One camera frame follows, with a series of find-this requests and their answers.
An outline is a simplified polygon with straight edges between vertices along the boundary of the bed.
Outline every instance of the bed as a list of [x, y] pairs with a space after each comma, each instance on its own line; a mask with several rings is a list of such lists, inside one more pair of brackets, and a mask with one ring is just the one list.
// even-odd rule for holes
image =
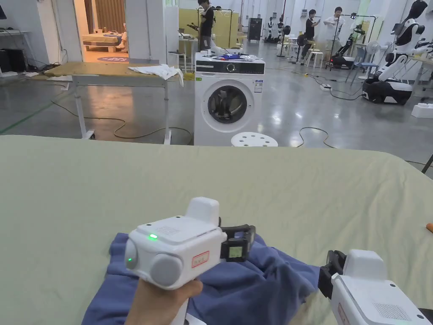
[[[374, 250], [419, 308], [433, 307], [433, 181], [395, 156], [32, 136], [0, 136], [0, 150], [4, 324], [80, 324], [116, 233], [182, 214], [201, 195], [220, 202], [223, 225], [254, 224], [306, 263]], [[291, 324], [336, 321], [318, 292]]]
[[108, 52], [115, 52], [116, 46], [119, 45], [122, 41], [122, 34], [89, 34], [82, 35], [81, 40], [83, 41], [83, 45], [86, 46], [86, 50], [89, 51], [90, 46], [96, 47], [107, 47]]

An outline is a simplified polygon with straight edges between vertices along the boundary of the power strip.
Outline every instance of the power strip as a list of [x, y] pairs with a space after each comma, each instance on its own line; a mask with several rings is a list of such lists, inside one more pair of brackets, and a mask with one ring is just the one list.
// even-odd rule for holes
[[320, 89], [322, 89], [323, 91], [330, 91], [332, 88], [329, 84], [321, 84]]

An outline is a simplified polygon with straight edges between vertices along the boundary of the washing machine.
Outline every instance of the washing machine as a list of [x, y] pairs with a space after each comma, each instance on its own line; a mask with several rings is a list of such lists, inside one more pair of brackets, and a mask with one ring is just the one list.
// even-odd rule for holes
[[194, 145], [231, 146], [240, 132], [257, 132], [265, 62], [195, 56]]

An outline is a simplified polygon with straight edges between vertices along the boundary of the computer monitor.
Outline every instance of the computer monitor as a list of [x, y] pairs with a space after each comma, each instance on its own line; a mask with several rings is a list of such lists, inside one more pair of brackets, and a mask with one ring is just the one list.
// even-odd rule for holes
[[1, 8], [1, 4], [0, 4], [0, 19], [6, 19], [6, 15], [4, 14], [3, 9]]

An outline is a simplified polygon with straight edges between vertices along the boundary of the finger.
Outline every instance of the finger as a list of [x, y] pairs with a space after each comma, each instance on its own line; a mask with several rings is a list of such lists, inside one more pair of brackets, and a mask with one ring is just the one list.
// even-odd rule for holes
[[203, 290], [203, 283], [199, 280], [193, 280], [178, 289], [178, 296], [182, 300], [197, 296]]

